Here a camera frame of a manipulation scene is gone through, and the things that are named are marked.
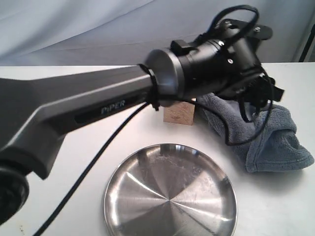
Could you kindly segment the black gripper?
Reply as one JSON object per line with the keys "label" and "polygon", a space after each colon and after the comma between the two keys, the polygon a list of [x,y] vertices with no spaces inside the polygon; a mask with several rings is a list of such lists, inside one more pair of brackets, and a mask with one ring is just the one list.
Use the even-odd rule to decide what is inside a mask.
{"label": "black gripper", "polygon": [[241,87],[229,87],[217,92],[216,96],[223,100],[244,101],[255,107],[264,108],[268,101],[280,102],[283,94],[284,89],[277,87],[275,79],[263,71],[252,81],[243,83]]}

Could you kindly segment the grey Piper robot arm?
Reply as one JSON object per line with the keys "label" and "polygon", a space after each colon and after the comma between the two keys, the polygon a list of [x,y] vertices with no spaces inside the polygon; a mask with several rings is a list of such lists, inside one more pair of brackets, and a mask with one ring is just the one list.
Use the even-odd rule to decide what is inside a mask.
{"label": "grey Piper robot arm", "polygon": [[35,80],[0,81],[0,221],[29,195],[26,176],[46,179],[67,133],[142,102],[169,106],[167,97],[208,93],[257,109],[280,101],[283,90],[263,69],[251,44],[219,39],[153,50],[144,64]]}

